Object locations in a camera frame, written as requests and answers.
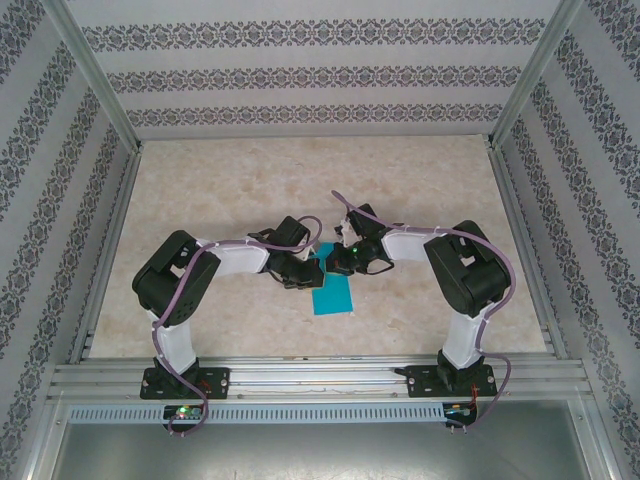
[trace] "blue card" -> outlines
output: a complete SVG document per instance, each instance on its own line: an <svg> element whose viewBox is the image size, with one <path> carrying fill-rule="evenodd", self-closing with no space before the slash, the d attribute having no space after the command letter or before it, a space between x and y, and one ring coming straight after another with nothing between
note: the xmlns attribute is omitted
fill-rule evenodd
<svg viewBox="0 0 640 480"><path fill-rule="evenodd" d="M333 243L323 243L314 255L320 259L320 267L325 272L324 287L315 288L311 291L314 315L353 312L349 277L332 273L327 274L325 269L325 259L332 251Z"/></svg>

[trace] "enclosure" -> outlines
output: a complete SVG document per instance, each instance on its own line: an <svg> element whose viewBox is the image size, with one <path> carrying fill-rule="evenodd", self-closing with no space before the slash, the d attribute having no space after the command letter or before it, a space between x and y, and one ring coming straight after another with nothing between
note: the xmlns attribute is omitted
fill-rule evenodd
<svg viewBox="0 0 640 480"><path fill-rule="evenodd" d="M638 6L3 1L0 478L640 478ZM176 230L314 215L337 242L331 190L405 226L473 220L510 259L482 340L513 367L487 358L495 410L451 434L468 396L397 373L447 338L428 265L347 277L331 314L244 273L190 322L225 399L170 438L181 403L140 398L134 276Z"/></svg>

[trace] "gray metal panel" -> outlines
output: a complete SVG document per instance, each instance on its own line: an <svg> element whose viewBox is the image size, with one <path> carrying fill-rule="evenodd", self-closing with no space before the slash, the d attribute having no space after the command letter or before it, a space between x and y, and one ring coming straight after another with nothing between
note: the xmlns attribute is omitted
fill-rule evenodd
<svg viewBox="0 0 640 480"><path fill-rule="evenodd" d="M69 425L56 479L589 478L564 402L501 403L468 435L430 424Z"/></svg>

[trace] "black mounting bracket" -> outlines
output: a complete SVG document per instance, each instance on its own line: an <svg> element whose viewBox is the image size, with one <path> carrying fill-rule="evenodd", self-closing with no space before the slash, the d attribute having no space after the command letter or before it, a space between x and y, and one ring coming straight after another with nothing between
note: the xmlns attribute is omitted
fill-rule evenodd
<svg viewBox="0 0 640 480"><path fill-rule="evenodd" d="M498 393L491 365L482 365L476 374L450 390L438 375L438 365L409 365L396 368L395 373L407 377L409 398L470 397L473 385L478 397L493 397Z"/></svg>
<svg viewBox="0 0 640 480"><path fill-rule="evenodd" d="M198 400L195 392L173 377L157 358L155 367L147 368L142 377L140 398L143 400ZM200 367L198 361L182 377L199 388L209 400L225 400L229 393L231 370L223 367Z"/></svg>

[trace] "robotic arm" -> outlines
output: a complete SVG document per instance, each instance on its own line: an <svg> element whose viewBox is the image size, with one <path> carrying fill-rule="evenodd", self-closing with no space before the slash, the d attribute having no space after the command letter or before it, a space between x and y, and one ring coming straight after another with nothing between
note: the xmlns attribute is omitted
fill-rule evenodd
<svg viewBox="0 0 640 480"><path fill-rule="evenodd" d="M359 210L375 217L369 204ZM453 229L487 240L470 220ZM334 251L327 258L327 273L375 275L393 268L397 260L431 263L440 289L454 310L447 339L438 352L438 377L449 391L466 386L484 363L476 348L484 314L511 285L504 263L472 240L452 234L391 229L355 210L347 213L336 233L343 241L334 244ZM377 269L377 262L385 267Z"/></svg>
<svg viewBox="0 0 640 480"><path fill-rule="evenodd" d="M191 343L189 318L214 276L268 272L287 289L321 287L324 284L319 261L306 258L308 248L301 249L299 253L278 249L293 249L308 239L309 234L298 220L286 217L275 230L267 229L241 240L220 242L200 255L177 303L157 329L157 341L162 352L154 358L154 378L160 385L158 390L168 386L179 394L188 393L188 389L168 371L167 363L186 381L197 383L199 365ZM196 252L207 244L209 242L197 240L185 231L176 231L135 276L133 290L153 322L163 315L175 295L180 281L177 273L185 269Z"/></svg>

